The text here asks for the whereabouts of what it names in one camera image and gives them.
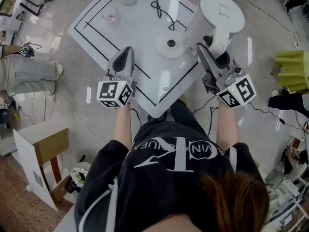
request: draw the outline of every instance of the gray pants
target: gray pants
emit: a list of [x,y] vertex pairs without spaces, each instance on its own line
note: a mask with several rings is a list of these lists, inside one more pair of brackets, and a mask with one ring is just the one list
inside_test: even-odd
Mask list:
[[15,71],[15,85],[9,90],[14,93],[45,91],[53,94],[58,79],[56,66],[46,61],[36,61],[21,55],[11,55]]

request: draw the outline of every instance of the tiled floor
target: tiled floor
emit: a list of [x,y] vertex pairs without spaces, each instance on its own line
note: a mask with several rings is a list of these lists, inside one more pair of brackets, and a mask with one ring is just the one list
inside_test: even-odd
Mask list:
[[[107,143],[112,135],[115,111],[106,109],[96,99],[97,84],[102,80],[104,71],[94,60],[70,37],[67,30],[74,19],[93,0],[53,0],[47,3],[39,17],[27,14],[19,36],[23,42],[31,41],[43,45],[37,50],[35,59],[58,60],[65,71],[57,84],[57,100],[46,102],[46,119],[57,119],[68,123],[71,133],[70,149],[64,160],[73,163],[82,154],[91,161],[97,151]],[[198,4],[199,0],[190,0]],[[284,11],[283,0],[252,0],[256,7],[249,7],[244,1],[234,0],[242,9],[246,24],[244,29],[234,37],[231,53],[237,62],[245,68],[253,80],[257,97],[253,100],[255,107],[270,110],[279,115],[279,110],[268,109],[267,101],[273,89],[277,87],[276,79],[271,75],[275,65],[276,53],[284,50],[295,50],[293,45],[293,25]],[[295,26],[301,27],[297,13],[291,12]],[[300,49],[308,49],[308,41],[304,30],[300,30],[302,42]],[[87,88],[91,88],[91,102],[86,103]],[[195,110],[200,108],[211,94],[207,94],[200,79],[185,92],[187,104]],[[35,123],[44,120],[44,94],[33,93],[16,95],[25,114],[32,116]],[[137,104],[144,123],[147,114]],[[268,173],[273,169],[289,134],[300,134],[301,131],[291,129],[278,123],[273,116],[255,111],[251,105],[237,109],[241,141],[247,143],[255,160],[261,165],[261,171]],[[136,133],[139,122],[132,113],[132,130]],[[207,105],[196,112],[201,126],[208,130],[210,110]],[[295,114],[284,111],[282,118],[289,124],[297,125]],[[217,128],[217,112],[214,113],[211,139],[215,141]],[[31,125],[28,117],[22,117],[23,127]]]

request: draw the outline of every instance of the white disc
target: white disc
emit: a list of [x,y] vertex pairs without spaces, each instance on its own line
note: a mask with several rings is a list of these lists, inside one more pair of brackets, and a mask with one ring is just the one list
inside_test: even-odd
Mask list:
[[178,58],[185,52],[183,35],[175,31],[165,31],[156,39],[157,51],[166,58]]

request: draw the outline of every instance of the brown hair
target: brown hair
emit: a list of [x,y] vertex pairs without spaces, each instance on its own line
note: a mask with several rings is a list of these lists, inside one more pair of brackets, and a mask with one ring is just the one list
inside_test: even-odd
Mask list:
[[216,210],[220,232],[260,232],[269,211],[264,184],[246,173],[228,172],[214,181],[203,174],[201,186]]

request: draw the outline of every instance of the black t-shirt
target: black t-shirt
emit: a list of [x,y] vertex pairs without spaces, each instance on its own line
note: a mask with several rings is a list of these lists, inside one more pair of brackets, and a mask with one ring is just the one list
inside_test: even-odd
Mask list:
[[[99,151],[78,196],[76,223],[118,176],[115,231],[142,231],[180,213],[203,231],[217,230],[214,207],[199,181],[203,173],[217,179],[232,170],[229,151],[221,151],[204,134],[176,122],[143,127],[129,153],[116,140]],[[236,171],[263,182],[247,145],[234,148]]]

